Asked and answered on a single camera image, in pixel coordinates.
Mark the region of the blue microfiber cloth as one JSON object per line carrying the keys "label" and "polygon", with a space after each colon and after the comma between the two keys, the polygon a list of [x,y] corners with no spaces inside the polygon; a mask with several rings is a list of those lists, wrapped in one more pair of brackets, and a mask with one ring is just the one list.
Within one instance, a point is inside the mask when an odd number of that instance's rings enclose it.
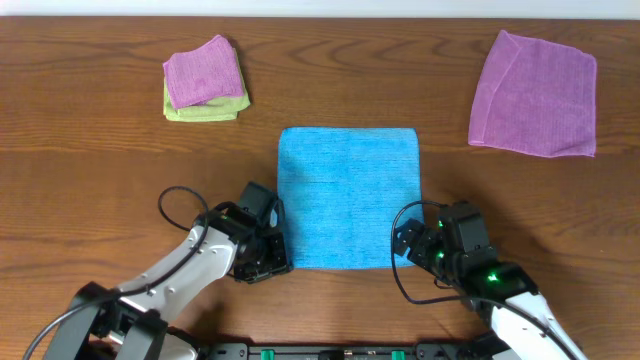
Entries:
{"label": "blue microfiber cloth", "polygon": [[278,144],[277,192],[299,269],[392,266],[394,218],[422,219],[411,128],[294,127]]}

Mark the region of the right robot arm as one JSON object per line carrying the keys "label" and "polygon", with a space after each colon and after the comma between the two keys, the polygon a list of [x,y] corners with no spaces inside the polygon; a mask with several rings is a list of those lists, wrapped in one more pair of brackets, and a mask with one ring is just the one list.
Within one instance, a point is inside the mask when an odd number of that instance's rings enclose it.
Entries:
{"label": "right robot arm", "polygon": [[[418,300],[404,288],[396,258],[404,257],[434,277],[450,296]],[[395,216],[390,232],[394,281],[413,305],[458,301],[492,331],[503,348],[518,359],[584,359],[586,355],[564,331],[526,271],[499,259],[481,211],[468,202],[452,205],[419,200]]]}

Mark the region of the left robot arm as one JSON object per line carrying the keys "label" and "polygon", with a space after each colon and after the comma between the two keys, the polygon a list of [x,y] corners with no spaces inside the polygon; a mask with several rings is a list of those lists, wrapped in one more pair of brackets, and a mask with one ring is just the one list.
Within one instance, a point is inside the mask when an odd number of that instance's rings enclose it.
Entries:
{"label": "left robot arm", "polygon": [[138,277],[113,289],[94,282],[44,329],[48,359],[208,359],[172,322],[206,287],[227,276],[247,284],[292,269],[284,239],[284,203],[250,182],[237,202],[205,207],[185,240]]}

